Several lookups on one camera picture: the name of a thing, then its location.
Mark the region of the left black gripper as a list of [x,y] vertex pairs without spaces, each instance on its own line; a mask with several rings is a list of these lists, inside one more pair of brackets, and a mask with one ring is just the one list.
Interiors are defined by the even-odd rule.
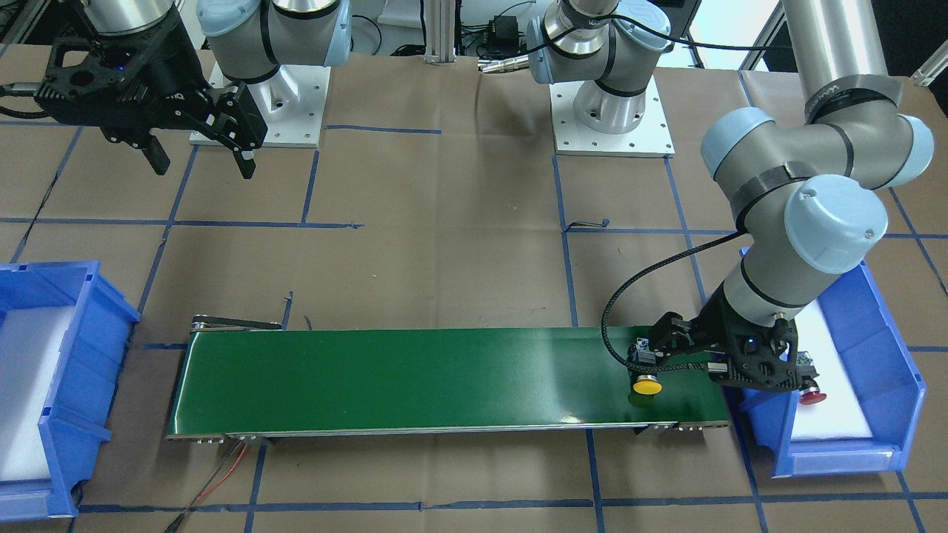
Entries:
[[[724,357],[721,348],[730,338],[755,336],[776,341],[795,341],[798,344],[795,321],[784,312],[775,312],[764,324],[752,323],[735,311],[721,290],[715,291],[700,314],[691,321],[680,314],[667,312],[650,328],[646,338],[650,347],[661,356],[654,371],[674,372],[698,370],[721,372],[726,368],[719,361]],[[627,361],[631,370],[646,370]]]

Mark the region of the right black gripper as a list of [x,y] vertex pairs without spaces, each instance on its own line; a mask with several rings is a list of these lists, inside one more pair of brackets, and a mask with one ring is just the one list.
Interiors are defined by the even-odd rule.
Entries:
[[136,74],[146,95],[138,105],[142,119],[133,126],[102,128],[111,143],[142,149],[156,175],[166,175],[170,158],[151,130],[193,130],[233,151],[241,177],[256,172],[254,149],[263,145],[267,125],[246,82],[213,87],[204,77],[180,15],[166,15],[153,30],[144,51],[146,64]]

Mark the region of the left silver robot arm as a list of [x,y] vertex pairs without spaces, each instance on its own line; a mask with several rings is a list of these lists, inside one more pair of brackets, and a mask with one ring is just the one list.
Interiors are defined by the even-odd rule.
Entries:
[[868,1],[785,1],[782,6],[806,96],[805,124],[783,127],[755,106],[718,119],[701,156],[726,196],[735,237],[754,243],[696,318],[667,312],[646,349],[621,355],[601,316],[607,351],[631,389],[654,395],[662,372],[706,372],[722,386],[801,392],[825,399],[816,368],[797,354],[795,316],[855,269],[887,232],[877,190],[911,182],[933,158],[920,119],[898,111]]

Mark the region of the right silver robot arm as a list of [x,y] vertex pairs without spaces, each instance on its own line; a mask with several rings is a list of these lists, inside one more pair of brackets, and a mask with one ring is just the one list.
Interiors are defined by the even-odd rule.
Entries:
[[341,65],[350,53],[348,1],[200,1],[200,30],[228,85],[204,80],[173,1],[71,1],[86,30],[91,65],[70,77],[80,125],[145,155],[168,158],[152,130],[194,130],[230,150],[246,179],[267,134],[265,118],[290,93],[264,91],[285,65]]

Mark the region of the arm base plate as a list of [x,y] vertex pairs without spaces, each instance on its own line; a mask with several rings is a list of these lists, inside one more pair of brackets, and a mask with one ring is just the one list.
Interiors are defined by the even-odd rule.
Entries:
[[633,97],[606,93],[593,81],[559,82],[549,91],[556,154],[663,158],[676,152],[654,78]]
[[282,65],[270,80],[250,85],[267,122],[264,147],[317,149],[332,68]]

